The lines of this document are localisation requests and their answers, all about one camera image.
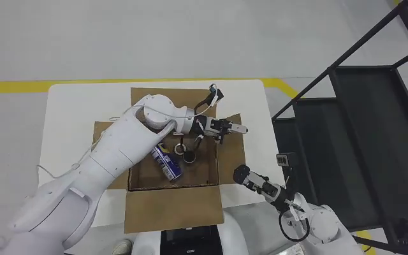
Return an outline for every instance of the black metal staircase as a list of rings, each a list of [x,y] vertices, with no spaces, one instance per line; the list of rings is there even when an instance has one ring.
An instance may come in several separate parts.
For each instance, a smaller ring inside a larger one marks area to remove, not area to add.
[[[279,152],[296,152],[298,190],[329,205],[350,230],[384,228],[388,244],[356,238],[408,254],[408,92],[398,67],[340,66],[406,10],[402,1],[273,118]],[[302,98],[326,76],[336,98]],[[293,107],[294,118],[279,115]]]

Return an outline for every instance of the black cable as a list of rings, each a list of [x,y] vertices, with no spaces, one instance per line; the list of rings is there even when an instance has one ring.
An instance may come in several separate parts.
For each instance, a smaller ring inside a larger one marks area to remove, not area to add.
[[[181,151],[182,151],[183,153],[185,153],[185,151],[184,151],[184,146],[183,146],[183,138],[184,138],[184,135],[181,135],[181,136],[180,136],[180,148],[181,148]]]
[[[286,239],[288,239],[289,241],[292,241],[292,242],[301,242],[301,241],[305,240],[308,237],[308,235],[310,234],[309,220],[307,218],[305,219],[306,220],[306,234],[302,238],[293,239],[293,238],[288,237],[288,235],[285,233],[285,231],[283,230],[283,227],[282,227],[282,216],[283,216],[283,214],[285,212],[280,212],[280,214],[279,214],[279,227],[281,228],[280,230],[282,231],[282,234],[286,237]]]
[[[201,106],[204,105],[207,102],[207,99],[204,99],[203,101],[199,102],[196,107],[194,107],[194,115],[197,114],[197,109]]]

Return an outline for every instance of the stair step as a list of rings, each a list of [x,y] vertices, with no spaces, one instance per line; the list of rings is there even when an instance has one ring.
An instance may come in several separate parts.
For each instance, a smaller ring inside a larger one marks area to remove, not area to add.
[[[330,79],[385,218],[408,219],[408,93],[398,71],[342,66]]]
[[[348,230],[378,226],[337,100],[299,99],[293,109],[317,200],[334,209]]]
[[[295,185],[306,201],[318,205],[295,118],[276,119],[272,123],[279,153],[294,152],[298,156],[299,165],[294,168],[288,185]]]

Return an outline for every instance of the cardboard box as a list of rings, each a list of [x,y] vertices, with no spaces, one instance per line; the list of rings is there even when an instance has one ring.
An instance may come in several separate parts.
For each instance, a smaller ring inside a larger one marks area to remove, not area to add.
[[[194,108],[208,95],[207,90],[132,88],[131,102],[135,104],[147,94],[169,97],[175,106]],[[215,107],[205,115],[215,116]],[[240,115],[227,118],[241,124]],[[94,141],[112,122],[95,122]],[[187,135],[184,143],[193,144],[196,136]],[[169,134],[164,144],[173,150],[179,136]],[[205,137],[193,164],[180,162],[183,175],[170,182],[151,155],[119,176],[109,189],[127,189],[125,233],[173,230],[208,226],[224,222],[220,184],[233,184],[233,170],[245,164],[242,134],[225,137],[224,144],[215,144]]]

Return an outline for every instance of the white cable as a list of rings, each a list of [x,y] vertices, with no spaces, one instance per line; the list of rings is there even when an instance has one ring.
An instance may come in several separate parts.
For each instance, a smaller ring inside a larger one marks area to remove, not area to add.
[[[48,171],[45,167],[43,167],[43,166],[40,165],[40,164],[37,164],[37,165],[36,165],[37,171],[38,171],[38,168],[41,168],[41,169],[44,170],[48,175],[50,175],[51,178],[53,178],[53,179],[58,179],[58,178],[61,178],[61,177],[65,176],[65,175],[71,173],[73,170],[78,169],[78,167],[80,167],[82,161],[84,160],[84,157],[85,157],[85,156],[92,150],[92,148],[100,141],[100,139],[101,139],[102,136],[103,136],[103,133],[104,133],[104,131],[101,133],[101,136],[87,149],[87,151],[86,151],[84,154],[82,154],[82,157],[81,157],[76,163],[73,163],[73,164],[72,164],[71,169],[69,169],[68,171],[66,171],[66,172],[63,173],[62,175],[59,175],[59,176],[55,177],[50,171]]]
[[[157,112],[157,113],[163,114],[163,115],[165,115],[165,116],[169,116],[169,117],[171,117],[171,118],[177,118],[177,119],[191,119],[191,118],[197,117],[197,116],[199,116],[199,115],[205,113],[209,108],[213,107],[213,106],[217,103],[217,99],[218,99],[218,95],[217,95],[217,93],[218,93],[218,88],[217,88],[217,85],[216,85],[216,84],[214,84],[214,87],[215,87],[215,96],[214,96],[213,100],[211,101],[211,104],[210,104],[204,111],[202,111],[202,112],[200,112],[200,113],[197,113],[197,114],[195,114],[195,115],[192,115],[192,116],[174,116],[174,115],[170,115],[170,114],[167,114],[167,113],[164,113],[164,112],[160,112],[159,110],[153,109],[152,107],[147,106],[147,105],[144,105],[144,104],[143,104],[143,105],[133,105],[133,106],[130,106],[128,109],[126,109],[126,110],[123,112],[123,114],[125,114],[128,110],[130,110],[130,109],[132,109],[132,108],[134,108],[134,107],[145,107],[145,108],[151,109],[152,111],[155,111],[155,112]],[[119,119],[119,117],[110,117],[110,118],[109,118],[110,121],[117,121],[118,119]]]

